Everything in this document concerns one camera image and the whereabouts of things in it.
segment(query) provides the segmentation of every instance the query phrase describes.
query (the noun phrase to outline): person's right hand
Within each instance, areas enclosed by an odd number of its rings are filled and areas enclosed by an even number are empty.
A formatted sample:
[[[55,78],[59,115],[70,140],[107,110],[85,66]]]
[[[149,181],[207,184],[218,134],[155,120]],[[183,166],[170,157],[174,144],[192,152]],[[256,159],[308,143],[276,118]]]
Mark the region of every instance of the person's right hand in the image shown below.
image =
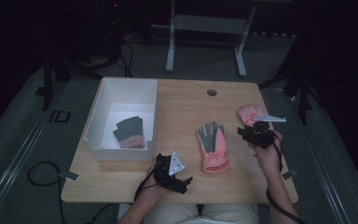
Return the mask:
[[[274,131],[274,133],[275,133],[275,140],[274,140],[275,146],[278,147],[280,153],[282,154],[282,148],[281,148],[282,135],[277,131]],[[271,175],[281,174],[280,155],[278,155],[278,152],[274,144],[271,144],[269,147],[266,148],[262,148],[251,143],[249,143],[249,146],[254,149],[258,164],[260,165],[260,168],[266,177],[269,177]]]

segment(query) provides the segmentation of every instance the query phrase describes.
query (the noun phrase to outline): grommet hole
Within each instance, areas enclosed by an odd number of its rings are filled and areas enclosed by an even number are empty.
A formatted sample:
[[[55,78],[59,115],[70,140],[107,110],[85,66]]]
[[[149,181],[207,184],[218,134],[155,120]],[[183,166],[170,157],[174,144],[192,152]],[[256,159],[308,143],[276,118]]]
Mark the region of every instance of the grommet hole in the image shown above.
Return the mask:
[[[212,90],[212,89],[209,89],[206,91],[206,93],[210,96],[215,96],[217,95],[217,91],[216,90]]]

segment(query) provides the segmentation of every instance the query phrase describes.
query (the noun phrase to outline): white tag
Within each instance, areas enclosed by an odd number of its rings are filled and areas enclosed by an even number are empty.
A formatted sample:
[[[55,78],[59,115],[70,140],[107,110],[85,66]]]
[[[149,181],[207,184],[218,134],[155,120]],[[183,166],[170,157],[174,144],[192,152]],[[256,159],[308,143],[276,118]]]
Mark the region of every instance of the white tag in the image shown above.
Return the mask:
[[[271,121],[271,122],[286,122],[286,118],[277,118],[270,115],[253,118],[254,121]]]
[[[185,166],[180,162],[179,158],[176,156],[176,153],[173,152],[171,155],[170,170],[169,175],[176,175],[177,173],[183,171]]]

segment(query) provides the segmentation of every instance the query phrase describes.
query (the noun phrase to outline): metal stand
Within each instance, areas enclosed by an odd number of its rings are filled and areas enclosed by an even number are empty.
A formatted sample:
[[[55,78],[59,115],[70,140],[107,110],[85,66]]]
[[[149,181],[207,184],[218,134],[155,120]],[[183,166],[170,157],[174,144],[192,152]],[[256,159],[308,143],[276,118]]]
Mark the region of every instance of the metal stand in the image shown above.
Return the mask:
[[[102,78],[90,68],[85,67],[83,64],[79,63],[66,56],[63,53],[51,51],[46,54],[44,59],[44,87],[39,88],[36,94],[43,95],[45,97],[45,102],[43,104],[43,111],[46,111],[52,101],[52,74],[51,71],[54,71],[57,79],[59,81],[68,82],[71,79],[71,75],[67,69],[65,63],[71,64],[72,67],[80,70],[89,77],[100,79]]]
[[[242,50],[245,45],[246,37],[252,24],[256,7],[252,7],[248,19],[228,19],[202,16],[189,16],[175,14],[175,0],[171,4],[171,26],[170,26],[170,45],[168,47],[168,57],[166,71],[173,71],[173,60],[175,54],[175,30],[190,30],[201,32],[216,32],[225,34],[241,35],[240,44],[234,48],[238,71],[241,77],[246,76],[245,65],[242,58]]]
[[[313,72],[312,68],[319,60],[317,41],[314,37],[316,26],[317,24],[311,18],[303,24],[293,46],[283,60],[277,76],[258,85],[258,88],[262,90],[278,81],[289,78],[283,92],[286,96],[291,97],[295,96],[297,90],[301,88],[298,115],[303,124],[307,124],[308,93],[312,94],[309,91],[310,76]]]

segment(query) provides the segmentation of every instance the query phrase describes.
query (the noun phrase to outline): pink and gray glove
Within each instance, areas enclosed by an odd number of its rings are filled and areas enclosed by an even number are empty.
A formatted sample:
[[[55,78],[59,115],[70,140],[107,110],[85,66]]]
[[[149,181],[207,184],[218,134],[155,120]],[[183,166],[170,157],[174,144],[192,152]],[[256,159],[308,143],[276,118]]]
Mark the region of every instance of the pink and gray glove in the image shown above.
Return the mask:
[[[202,170],[206,173],[221,173],[228,169],[230,159],[226,157],[227,143],[223,125],[216,121],[206,123],[197,130],[203,155]]]
[[[143,123],[138,116],[119,122],[113,134],[121,148],[143,148],[145,146]]]
[[[257,105],[243,105],[237,110],[238,116],[240,116],[244,125],[253,127],[255,117],[262,117],[264,115],[263,110]]]

